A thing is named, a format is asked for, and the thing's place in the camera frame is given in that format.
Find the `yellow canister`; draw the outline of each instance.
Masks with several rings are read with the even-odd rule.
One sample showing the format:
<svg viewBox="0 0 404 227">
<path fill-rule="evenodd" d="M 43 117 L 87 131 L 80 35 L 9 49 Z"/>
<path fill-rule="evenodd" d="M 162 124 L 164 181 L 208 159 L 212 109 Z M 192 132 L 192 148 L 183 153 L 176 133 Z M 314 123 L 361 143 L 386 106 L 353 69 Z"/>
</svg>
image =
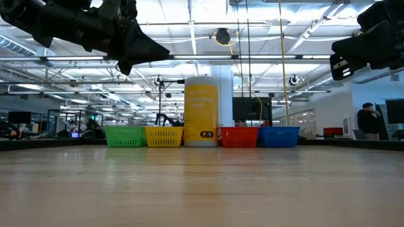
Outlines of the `yellow canister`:
<svg viewBox="0 0 404 227">
<path fill-rule="evenodd" d="M 210 76 L 185 80 L 184 145 L 218 145 L 218 81 Z"/>
</svg>

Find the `ceiling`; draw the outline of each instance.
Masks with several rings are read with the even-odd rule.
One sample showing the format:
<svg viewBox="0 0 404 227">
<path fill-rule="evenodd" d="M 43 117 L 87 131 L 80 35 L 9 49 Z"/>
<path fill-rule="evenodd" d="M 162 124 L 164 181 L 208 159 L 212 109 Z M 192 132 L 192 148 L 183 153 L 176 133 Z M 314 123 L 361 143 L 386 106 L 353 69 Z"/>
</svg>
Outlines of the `ceiling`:
<svg viewBox="0 0 404 227">
<path fill-rule="evenodd" d="M 278 4 L 263 3 L 258 0 L 240 1 L 239 10 L 235 1 L 225 0 L 138 0 L 138 23 L 145 34 L 170 50 L 171 55 L 230 55 L 230 51 L 237 55 L 280 55 L 281 52 L 281 19 L 285 36 L 285 51 L 288 55 L 322 55 L 323 60 L 307 59 L 305 61 L 287 61 L 285 65 L 286 77 L 296 75 L 304 78 L 298 88 L 304 88 L 306 83 L 318 80 L 330 73 L 328 55 L 332 54 L 331 44 L 343 38 L 352 36 L 360 27 L 356 22 L 358 14 L 366 10 L 373 0 L 351 0 L 352 4 L 333 4 L 332 0 L 283 0 L 282 17 Z M 94 0 L 92 6 L 100 6 L 102 0 Z M 214 35 L 219 28 L 227 28 L 232 36 L 230 47 L 218 45 Z M 8 36 L 22 45 L 35 50 L 43 47 L 33 40 L 29 34 L 0 21 L 0 37 Z M 83 47 L 63 40 L 55 39 L 49 48 L 56 56 L 89 56 L 105 55 L 94 50 L 86 52 Z M 16 52 L 0 47 L 1 57 L 21 56 Z M 3 81 L 38 81 L 46 78 L 55 82 L 68 82 L 72 79 L 82 84 L 73 88 L 66 84 L 57 86 L 41 86 L 46 91 L 152 91 L 155 90 L 154 79 L 160 75 L 164 79 L 185 79 L 190 76 L 209 76 L 210 66 L 217 64 L 213 61 L 162 61 L 152 64 L 135 66 L 131 74 L 126 77 L 116 70 L 113 62 L 66 61 L 58 62 L 53 67 L 36 64 L 34 62 L 2 62 Z M 243 63 L 227 61 L 223 64 L 233 65 L 235 76 L 254 76 L 252 88 L 254 90 L 282 90 L 283 67 L 280 60 L 252 61 Z M 115 81 L 116 84 L 102 84 L 103 81 Z M 132 84 L 118 84 L 122 81 Z M 14 86 L 14 90 L 32 91 L 32 89 Z M 181 91 L 183 85 L 172 84 L 167 91 Z M 119 94 L 126 102 L 110 102 L 100 100 L 94 94 L 80 95 L 74 99 L 86 100 L 93 104 L 139 105 L 140 103 L 155 104 L 155 94 Z M 59 94 L 61 102 L 71 100 L 70 94 Z M 183 100 L 179 93 L 173 93 L 171 100 Z M 131 111 L 119 109 L 115 112 Z"/>
</svg>

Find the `yellow basket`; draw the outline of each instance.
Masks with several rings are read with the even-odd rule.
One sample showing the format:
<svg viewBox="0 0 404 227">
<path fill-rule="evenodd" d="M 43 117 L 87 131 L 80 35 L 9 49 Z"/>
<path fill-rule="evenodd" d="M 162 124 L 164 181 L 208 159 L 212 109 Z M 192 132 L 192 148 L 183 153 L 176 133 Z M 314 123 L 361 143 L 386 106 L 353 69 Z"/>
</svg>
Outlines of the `yellow basket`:
<svg viewBox="0 0 404 227">
<path fill-rule="evenodd" d="M 181 146 L 183 127 L 146 127 L 147 146 L 151 148 Z"/>
</svg>

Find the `green basket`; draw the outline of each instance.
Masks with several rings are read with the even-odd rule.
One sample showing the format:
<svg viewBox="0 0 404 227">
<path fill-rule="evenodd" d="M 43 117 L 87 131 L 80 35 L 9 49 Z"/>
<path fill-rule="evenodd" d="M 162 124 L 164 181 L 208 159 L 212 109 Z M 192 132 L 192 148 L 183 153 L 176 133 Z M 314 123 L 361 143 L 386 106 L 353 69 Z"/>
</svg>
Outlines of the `green basket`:
<svg viewBox="0 0 404 227">
<path fill-rule="evenodd" d="M 144 127 L 116 127 L 105 128 L 108 147 L 137 148 L 147 144 Z"/>
</svg>

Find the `fluorescent light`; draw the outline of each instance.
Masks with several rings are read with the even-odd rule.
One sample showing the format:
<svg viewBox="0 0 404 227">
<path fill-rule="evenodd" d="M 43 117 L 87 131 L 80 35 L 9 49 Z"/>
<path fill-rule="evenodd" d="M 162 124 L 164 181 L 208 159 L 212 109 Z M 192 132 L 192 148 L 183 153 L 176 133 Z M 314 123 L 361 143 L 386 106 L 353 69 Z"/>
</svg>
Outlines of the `fluorescent light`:
<svg viewBox="0 0 404 227">
<path fill-rule="evenodd" d="M 303 59 L 329 59 L 330 55 L 304 55 Z"/>
<path fill-rule="evenodd" d="M 41 61 L 39 57 L 0 57 L 0 61 Z"/>
<path fill-rule="evenodd" d="M 104 60 L 102 56 L 84 56 L 84 57 L 48 57 L 48 61 L 100 61 Z"/>
<path fill-rule="evenodd" d="M 59 95 L 51 95 L 51 96 L 54 98 L 58 98 L 58 99 L 64 99 L 64 98 L 60 97 Z"/>
<path fill-rule="evenodd" d="M 88 101 L 86 101 L 86 100 L 70 100 L 70 101 L 75 102 L 75 103 L 80 103 L 80 104 L 88 103 Z"/>
<path fill-rule="evenodd" d="M 185 101 L 162 101 L 162 103 L 184 103 Z"/>
<path fill-rule="evenodd" d="M 231 55 L 175 55 L 174 59 L 193 60 L 193 59 L 231 59 Z"/>
<path fill-rule="evenodd" d="M 331 93 L 331 91 L 299 91 L 299 93 Z"/>
<path fill-rule="evenodd" d="M 40 92 L 36 91 L 10 91 L 10 92 L 5 92 L 10 95 L 39 95 Z"/>
<path fill-rule="evenodd" d="M 117 102 L 121 101 L 121 98 L 119 98 L 119 96 L 117 96 L 115 94 L 109 94 L 108 96 L 109 96 L 109 98 L 111 98 L 112 100 L 115 100 Z"/>
<path fill-rule="evenodd" d="M 108 94 L 109 91 L 79 91 L 79 94 Z"/>
<path fill-rule="evenodd" d="M 42 87 L 34 84 L 18 84 L 17 86 L 20 86 L 22 88 L 28 88 L 32 90 L 42 90 Z"/>
<path fill-rule="evenodd" d="M 145 91 L 114 91 L 115 94 L 145 94 Z"/>
<path fill-rule="evenodd" d="M 46 91 L 44 94 L 50 94 L 50 95 L 72 95 L 75 94 L 74 91 Z"/>
<path fill-rule="evenodd" d="M 282 55 L 242 55 L 243 59 L 282 59 Z M 296 55 L 285 55 L 285 59 L 295 59 Z"/>
<path fill-rule="evenodd" d="M 272 103 L 286 103 L 286 101 L 285 100 L 282 100 L 282 101 L 274 100 L 274 101 L 272 101 Z"/>
</svg>

